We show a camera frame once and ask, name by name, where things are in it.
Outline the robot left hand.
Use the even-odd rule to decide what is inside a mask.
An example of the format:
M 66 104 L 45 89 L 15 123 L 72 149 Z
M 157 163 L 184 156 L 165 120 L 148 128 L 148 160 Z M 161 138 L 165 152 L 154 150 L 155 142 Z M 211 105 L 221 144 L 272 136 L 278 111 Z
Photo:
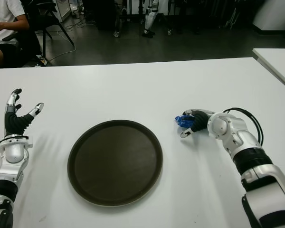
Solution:
M 16 104 L 20 98 L 21 88 L 15 89 L 9 96 L 4 113 L 4 136 L 23 135 L 25 130 L 33 122 L 44 108 L 44 103 L 38 103 L 29 113 L 23 116 L 17 116 L 17 111 L 22 107 Z

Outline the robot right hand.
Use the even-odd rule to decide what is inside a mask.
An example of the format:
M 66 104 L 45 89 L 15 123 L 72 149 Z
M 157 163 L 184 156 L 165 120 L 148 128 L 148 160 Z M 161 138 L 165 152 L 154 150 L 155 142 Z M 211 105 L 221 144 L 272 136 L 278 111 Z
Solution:
M 189 109 L 184 111 L 182 115 L 192 118 L 193 122 L 188 129 L 180 134 L 181 138 L 186 138 L 195 132 L 206 129 L 208 120 L 213 114 L 213 111 L 204 109 Z

